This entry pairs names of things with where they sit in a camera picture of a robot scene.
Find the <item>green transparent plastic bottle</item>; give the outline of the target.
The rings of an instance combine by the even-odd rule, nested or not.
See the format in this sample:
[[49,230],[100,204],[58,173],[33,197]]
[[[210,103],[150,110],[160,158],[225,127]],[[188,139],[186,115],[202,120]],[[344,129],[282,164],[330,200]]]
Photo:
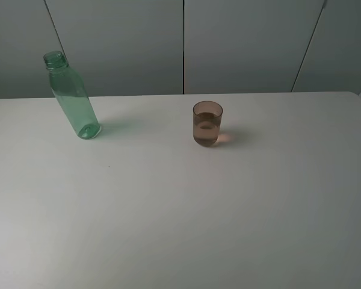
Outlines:
[[48,70],[51,90],[75,134],[84,140],[95,138],[102,127],[82,78],[70,67],[61,51],[48,52],[43,59]]

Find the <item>pink translucent plastic cup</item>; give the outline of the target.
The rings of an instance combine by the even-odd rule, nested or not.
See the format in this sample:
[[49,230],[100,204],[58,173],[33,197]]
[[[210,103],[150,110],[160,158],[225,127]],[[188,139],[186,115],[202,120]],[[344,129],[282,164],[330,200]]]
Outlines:
[[214,145],[220,133],[223,108],[213,101],[201,101],[193,106],[193,138],[201,146]]

